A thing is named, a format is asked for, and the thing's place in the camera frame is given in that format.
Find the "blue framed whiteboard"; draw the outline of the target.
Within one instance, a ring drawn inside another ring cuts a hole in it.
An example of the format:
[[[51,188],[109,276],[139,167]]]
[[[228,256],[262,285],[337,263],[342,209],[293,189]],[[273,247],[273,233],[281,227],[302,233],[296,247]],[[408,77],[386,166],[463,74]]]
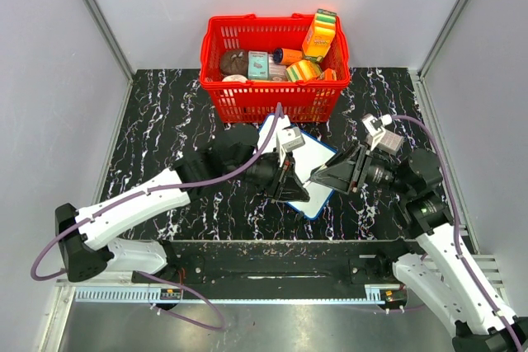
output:
[[[258,148],[262,146],[267,135],[271,130],[271,125],[275,116],[269,114],[262,126],[259,128]],[[283,118],[279,117],[276,128],[273,132],[270,142],[266,145],[263,153],[271,153],[276,148],[276,132],[279,129],[293,126],[287,115]],[[319,142],[312,135],[307,134],[301,130],[305,145],[293,151],[295,158],[295,170],[298,178],[304,183],[311,175],[311,171],[322,166],[327,160],[334,156],[335,150],[328,147],[326,144]],[[331,198],[333,190],[324,185],[317,183],[309,183],[304,186],[309,192],[310,201],[308,202],[287,202],[287,204],[295,209],[297,212],[304,213],[304,216],[309,220],[315,220],[323,211],[324,206]]]

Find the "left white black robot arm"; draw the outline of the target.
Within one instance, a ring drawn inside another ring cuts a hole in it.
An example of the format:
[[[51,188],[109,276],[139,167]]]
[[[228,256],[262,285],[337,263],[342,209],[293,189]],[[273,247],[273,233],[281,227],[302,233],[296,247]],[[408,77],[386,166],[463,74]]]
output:
[[[143,184],[88,208],[64,204],[55,211],[65,274],[83,282],[105,271],[131,271],[136,283],[152,276],[178,281],[182,262],[168,241],[133,242],[119,235],[170,209],[187,206],[235,179],[279,202],[309,201],[295,173],[293,151],[304,145],[296,127],[271,129],[263,143],[249,124],[222,131]]]

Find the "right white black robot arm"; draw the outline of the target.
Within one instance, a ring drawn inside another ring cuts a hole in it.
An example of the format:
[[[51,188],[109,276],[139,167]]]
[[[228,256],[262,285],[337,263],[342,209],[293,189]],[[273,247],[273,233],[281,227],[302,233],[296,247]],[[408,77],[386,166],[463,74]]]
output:
[[[398,224],[423,253],[401,243],[381,255],[375,273],[411,289],[448,330],[455,350],[527,349],[526,317],[515,314],[490,284],[436,192],[443,177],[434,152],[418,149],[395,164],[357,143],[313,169],[310,180],[342,194],[374,185],[398,195]]]

